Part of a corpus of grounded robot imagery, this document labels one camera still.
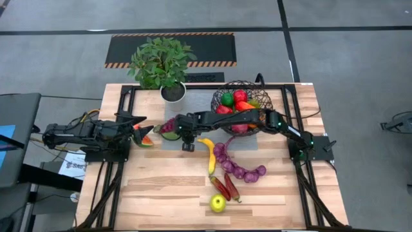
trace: yellow banana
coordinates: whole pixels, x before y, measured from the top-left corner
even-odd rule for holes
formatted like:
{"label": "yellow banana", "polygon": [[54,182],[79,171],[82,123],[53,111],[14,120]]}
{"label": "yellow banana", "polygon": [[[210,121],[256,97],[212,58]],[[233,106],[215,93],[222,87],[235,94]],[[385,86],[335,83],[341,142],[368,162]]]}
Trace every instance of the yellow banana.
{"label": "yellow banana", "polygon": [[216,157],[213,154],[214,144],[210,139],[198,139],[198,142],[205,144],[209,148],[209,176],[211,176],[216,167]]}

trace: red chili pepper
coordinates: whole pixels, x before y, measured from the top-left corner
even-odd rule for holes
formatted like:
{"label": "red chili pepper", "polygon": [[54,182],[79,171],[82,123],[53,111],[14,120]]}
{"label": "red chili pepper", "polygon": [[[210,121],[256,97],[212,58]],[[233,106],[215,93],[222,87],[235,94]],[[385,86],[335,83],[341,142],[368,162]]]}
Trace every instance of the red chili pepper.
{"label": "red chili pepper", "polygon": [[247,93],[243,90],[236,90],[233,93],[234,102],[244,101],[247,102]]}
{"label": "red chili pepper", "polygon": [[233,200],[241,203],[242,201],[239,200],[240,198],[239,192],[236,189],[236,187],[233,185],[233,182],[227,173],[225,173],[225,183],[226,183],[226,188],[229,191],[230,195],[232,196]]}
{"label": "red chili pepper", "polygon": [[230,193],[227,191],[227,188],[220,182],[216,177],[209,177],[212,184],[220,193],[226,198],[227,201],[230,201]]}
{"label": "red chili pepper", "polygon": [[255,107],[247,102],[237,102],[235,105],[235,109],[237,111],[249,110],[254,109]]}
{"label": "red chili pepper", "polygon": [[227,106],[219,105],[216,109],[216,113],[233,113],[233,110]]}

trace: green apple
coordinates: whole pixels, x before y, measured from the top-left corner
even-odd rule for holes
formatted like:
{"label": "green apple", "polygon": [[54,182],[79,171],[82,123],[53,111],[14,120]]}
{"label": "green apple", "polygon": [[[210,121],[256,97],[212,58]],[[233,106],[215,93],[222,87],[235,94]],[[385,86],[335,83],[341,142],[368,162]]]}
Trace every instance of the green apple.
{"label": "green apple", "polygon": [[226,199],[222,194],[216,194],[211,198],[211,208],[213,212],[220,213],[226,207]]}

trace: black floor mat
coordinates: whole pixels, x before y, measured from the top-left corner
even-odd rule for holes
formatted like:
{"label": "black floor mat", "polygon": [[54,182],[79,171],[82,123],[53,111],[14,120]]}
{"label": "black floor mat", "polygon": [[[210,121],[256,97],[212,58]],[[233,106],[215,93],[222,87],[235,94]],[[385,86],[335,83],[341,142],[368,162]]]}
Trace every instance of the black floor mat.
{"label": "black floor mat", "polygon": [[188,67],[233,67],[236,62],[236,47],[232,32],[118,34],[111,38],[105,68],[128,68],[131,56],[138,46],[146,43],[147,37],[173,37],[191,46],[197,61],[188,62]]}
{"label": "black floor mat", "polygon": [[186,82],[225,82],[223,72],[216,73],[188,73]]}

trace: white flower pot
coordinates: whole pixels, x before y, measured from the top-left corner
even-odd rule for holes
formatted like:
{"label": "white flower pot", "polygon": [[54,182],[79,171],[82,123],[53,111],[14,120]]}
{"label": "white flower pot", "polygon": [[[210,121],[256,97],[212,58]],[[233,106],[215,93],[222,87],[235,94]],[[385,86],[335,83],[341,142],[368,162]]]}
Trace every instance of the white flower pot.
{"label": "white flower pot", "polygon": [[183,96],[178,99],[177,101],[168,101],[166,100],[163,95],[162,95],[162,90],[163,90],[163,86],[160,88],[160,96],[162,97],[162,99],[165,101],[165,105],[167,108],[169,108],[172,111],[181,111],[183,109],[183,106],[185,105],[185,96],[186,96],[186,86],[184,83],[180,82],[180,84],[183,86],[185,92],[183,94]]}

